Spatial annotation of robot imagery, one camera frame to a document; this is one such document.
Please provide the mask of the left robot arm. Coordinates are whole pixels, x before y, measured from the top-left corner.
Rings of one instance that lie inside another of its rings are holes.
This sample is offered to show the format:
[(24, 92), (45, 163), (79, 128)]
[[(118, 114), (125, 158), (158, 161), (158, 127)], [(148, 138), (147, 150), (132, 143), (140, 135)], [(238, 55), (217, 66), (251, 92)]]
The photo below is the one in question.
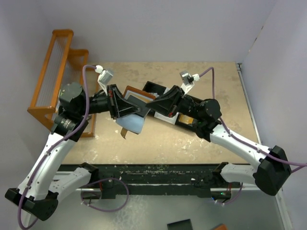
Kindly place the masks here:
[(6, 199), (18, 206), (18, 214), (27, 212), (42, 221), (50, 218), (59, 202), (77, 188), (93, 188), (98, 184), (99, 169), (88, 163), (82, 163), (66, 178), (53, 180), (87, 127), (88, 115), (109, 112), (117, 119), (141, 110), (126, 100), (115, 84), (109, 85), (106, 92), (90, 97), (85, 86), (73, 82), (63, 87), (59, 102), (60, 113), (37, 162), (24, 181), (5, 194)]

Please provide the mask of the brown leather card holder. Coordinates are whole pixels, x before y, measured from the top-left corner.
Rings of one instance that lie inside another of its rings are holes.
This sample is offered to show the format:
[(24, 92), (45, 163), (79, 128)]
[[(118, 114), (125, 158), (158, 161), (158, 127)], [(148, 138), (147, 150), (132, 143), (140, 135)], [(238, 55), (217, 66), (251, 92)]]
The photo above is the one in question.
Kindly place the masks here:
[(150, 111), (146, 105), (153, 101), (156, 96), (137, 88), (127, 86), (123, 97), (126, 101), (136, 105), (138, 108), (138, 111), (128, 112), (127, 115), (116, 119), (116, 123), (122, 127), (120, 134), (125, 139), (128, 132), (136, 135), (141, 133), (145, 118)]

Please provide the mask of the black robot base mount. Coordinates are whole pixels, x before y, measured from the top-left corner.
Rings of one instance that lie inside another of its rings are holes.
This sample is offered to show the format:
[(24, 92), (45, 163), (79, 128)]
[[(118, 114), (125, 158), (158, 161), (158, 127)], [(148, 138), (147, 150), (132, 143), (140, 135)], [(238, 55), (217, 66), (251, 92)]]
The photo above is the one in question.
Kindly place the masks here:
[(87, 199), (117, 195), (197, 196), (227, 201), (238, 182), (228, 183), (218, 175), (221, 164), (95, 164), (95, 181), (81, 188)]

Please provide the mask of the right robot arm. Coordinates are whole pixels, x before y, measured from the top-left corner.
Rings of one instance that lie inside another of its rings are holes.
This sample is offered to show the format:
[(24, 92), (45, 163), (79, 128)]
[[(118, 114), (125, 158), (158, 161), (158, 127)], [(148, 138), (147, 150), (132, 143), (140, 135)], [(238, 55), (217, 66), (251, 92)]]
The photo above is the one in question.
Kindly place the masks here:
[(208, 142), (222, 146), (247, 162), (247, 165), (221, 164), (213, 176), (217, 187), (232, 182), (254, 184), (264, 193), (275, 196), (292, 173), (285, 151), (253, 142), (230, 130), (221, 116), (216, 99), (196, 102), (178, 87), (147, 103), (147, 108), (167, 117), (180, 113), (196, 120), (196, 135)]

